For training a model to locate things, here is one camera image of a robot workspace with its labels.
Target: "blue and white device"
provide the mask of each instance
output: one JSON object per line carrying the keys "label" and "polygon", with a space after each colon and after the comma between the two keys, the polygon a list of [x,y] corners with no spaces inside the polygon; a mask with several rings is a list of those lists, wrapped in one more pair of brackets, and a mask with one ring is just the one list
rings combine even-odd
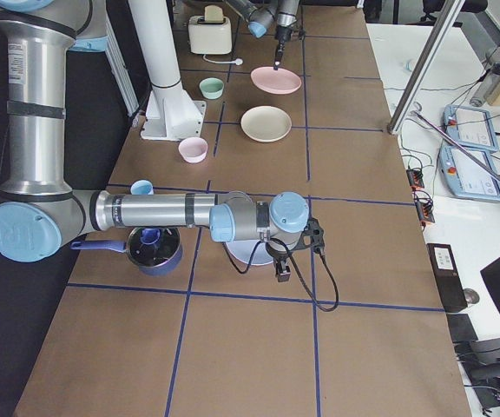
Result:
{"label": "blue and white device", "polygon": [[[466,150],[496,172],[489,150],[475,148]],[[449,190],[456,197],[482,202],[500,202],[500,182],[478,167],[460,149],[444,145],[439,152],[439,164]]]}
{"label": "blue and white device", "polygon": [[497,152],[497,135],[490,112],[484,109],[450,105],[444,109],[447,135],[457,143],[471,148]]}

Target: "green cup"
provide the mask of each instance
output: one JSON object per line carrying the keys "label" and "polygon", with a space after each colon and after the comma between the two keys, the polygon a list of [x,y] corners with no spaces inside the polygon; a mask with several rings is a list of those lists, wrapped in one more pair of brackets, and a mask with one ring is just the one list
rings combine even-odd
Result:
{"label": "green cup", "polygon": [[209,100],[221,97],[223,82],[219,78],[206,78],[200,82],[200,91]]}

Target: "plate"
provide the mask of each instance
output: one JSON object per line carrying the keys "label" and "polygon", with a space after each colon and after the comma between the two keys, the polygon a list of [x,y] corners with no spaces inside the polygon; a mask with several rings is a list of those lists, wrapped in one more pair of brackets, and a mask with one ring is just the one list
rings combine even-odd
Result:
{"label": "plate", "polygon": [[290,94],[302,85],[299,76],[283,68],[259,67],[250,73],[250,78],[256,87],[272,94]]}
{"label": "plate", "polygon": [[273,106],[254,107],[242,115],[240,126],[244,133],[258,142],[275,142],[291,131],[291,117]]}
{"label": "plate", "polygon": [[[258,240],[234,241],[227,242],[225,244],[227,245],[227,250],[232,256],[234,256],[239,261],[248,264],[248,261],[250,261],[250,254],[252,253],[252,249],[257,242]],[[256,253],[254,254],[252,259],[252,265],[269,265],[270,263],[273,263],[273,258],[267,253],[266,244],[262,243],[256,249]]]}

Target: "cup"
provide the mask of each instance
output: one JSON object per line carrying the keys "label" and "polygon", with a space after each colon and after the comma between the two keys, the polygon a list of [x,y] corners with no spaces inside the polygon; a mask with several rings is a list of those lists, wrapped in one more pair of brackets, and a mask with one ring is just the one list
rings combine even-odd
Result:
{"label": "cup", "polygon": [[130,186],[130,194],[132,195],[152,195],[154,193],[154,185],[148,180],[138,180]]}
{"label": "cup", "polygon": [[179,153],[186,162],[197,163],[206,158],[207,142],[201,137],[187,137],[179,143]]}
{"label": "cup", "polygon": [[207,99],[214,100],[223,94],[223,85],[219,78],[206,78],[200,82],[200,91]]}

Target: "light blue joint cap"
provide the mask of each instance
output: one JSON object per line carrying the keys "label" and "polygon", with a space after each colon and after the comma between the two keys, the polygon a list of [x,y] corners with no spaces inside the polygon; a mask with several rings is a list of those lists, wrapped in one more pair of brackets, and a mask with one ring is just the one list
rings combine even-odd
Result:
{"label": "light blue joint cap", "polygon": [[74,52],[105,52],[108,48],[108,37],[94,37],[92,39],[76,39],[70,50]]}
{"label": "light blue joint cap", "polygon": [[22,13],[44,8],[54,0],[0,0],[2,9],[20,11]]}
{"label": "light blue joint cap", "polygon": [[267,28],[258,22],[250,22],[248,24],[248,30],[250,30],[250,33],[256,37],[262,37],[267,32]]}
{"label": "light blue joint cap", "polygon": [[0,252],[13,261],[34,262],[61,247],[61,231],[51,217],[25,202],[0,204]]}
{"label": "light blue joint cap", "polygon": [[232,242],[234,240],[234,217],[226,204],[213,206],[209,210],[209,231],[214,242]]}
{"label": "light blue joint cap", "polygon": [[306,227],[310,209],[301,195],[286,191],[273,198],[269,204],[269,215],[281,230],[298,233]]}

